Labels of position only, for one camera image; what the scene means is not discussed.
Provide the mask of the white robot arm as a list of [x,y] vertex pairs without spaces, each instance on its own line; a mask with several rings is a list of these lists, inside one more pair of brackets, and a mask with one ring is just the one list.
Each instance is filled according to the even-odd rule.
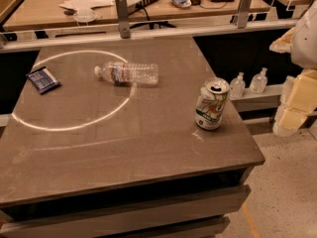
[[296,77],[286,78],[274,117],[273,133],[290,136],[317,108],[317,1],[269,49],[290,53],[291,61],[303,68]]

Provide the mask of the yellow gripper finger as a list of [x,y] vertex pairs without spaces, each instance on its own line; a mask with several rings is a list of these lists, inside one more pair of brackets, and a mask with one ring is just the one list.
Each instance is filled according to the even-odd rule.
[[317,108],[317,70],[303,70],[296,77],[288,76],[280,101],[289,110],[312,113]]
[[276,136],[291,136],[298,131],[306,119],[305,114],[288,110],[284,105],[280,105],[274,117],[272,131]]

